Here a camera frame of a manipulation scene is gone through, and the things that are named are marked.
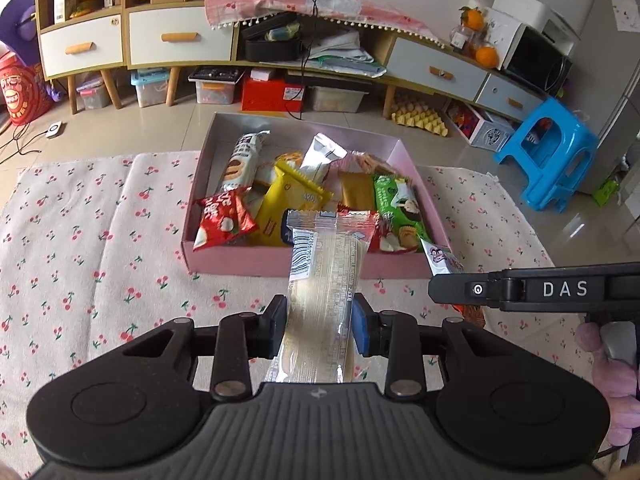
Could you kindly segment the pink gloved right hand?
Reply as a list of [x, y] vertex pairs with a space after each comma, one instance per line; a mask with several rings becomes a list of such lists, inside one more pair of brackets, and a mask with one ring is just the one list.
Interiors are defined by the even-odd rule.
[[582, 323], [576, 342], [592, 354], [593, 385], [608, 401], [608, 443], [627, 445], [639, 428], [639, 329], [631, 322]]

